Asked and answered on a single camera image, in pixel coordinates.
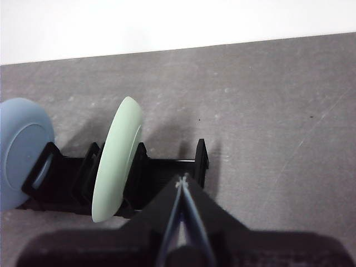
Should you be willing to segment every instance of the mint green plate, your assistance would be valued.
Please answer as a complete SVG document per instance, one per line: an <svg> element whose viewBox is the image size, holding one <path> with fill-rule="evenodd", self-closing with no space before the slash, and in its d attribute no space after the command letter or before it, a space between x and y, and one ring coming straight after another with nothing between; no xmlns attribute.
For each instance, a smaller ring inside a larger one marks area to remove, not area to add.
<svg viewBox="0 0 356 267"><path fill-rule="evenodd" d="M122 203L123 190L141 140L142 111L126 97L110 126L96 176L92 218L98 223L111 218Z"/></svg>

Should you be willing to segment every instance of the gray table surface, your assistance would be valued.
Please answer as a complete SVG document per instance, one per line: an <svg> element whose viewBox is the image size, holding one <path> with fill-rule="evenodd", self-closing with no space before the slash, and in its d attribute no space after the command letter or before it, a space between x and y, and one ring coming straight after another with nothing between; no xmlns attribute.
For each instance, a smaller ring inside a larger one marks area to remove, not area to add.
<svg viewBox="0 0 356 267"><path fill-rule="evenodd" d="M206 191L253 229L316 231L356 258L356 33L1 67L1 97L50 115L56 144L83 156L132 96L152 157L209 152ZM34 236L117 228L113 218L1 213L2 266Z"/></svg>

